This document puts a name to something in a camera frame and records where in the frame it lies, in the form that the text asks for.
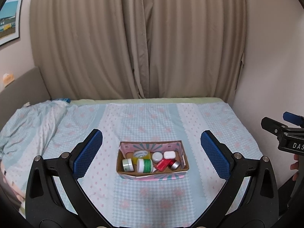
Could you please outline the person's right hand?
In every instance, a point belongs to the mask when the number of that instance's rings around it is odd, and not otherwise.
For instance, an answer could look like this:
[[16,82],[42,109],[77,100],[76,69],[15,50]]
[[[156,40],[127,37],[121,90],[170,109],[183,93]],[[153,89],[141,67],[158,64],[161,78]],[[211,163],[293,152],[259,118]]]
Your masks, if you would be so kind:
[[299,175],[299,172],[298,172],[298,170],[299,170],[299,155],[295,154],[294,155],[294,160],[295,160],[295,162],[293,164],[291,164],[290,169],[291,170],[296,170],[295,174],[292,177],[292,180],[296,181],[297,178],[298,178],[298,175]]

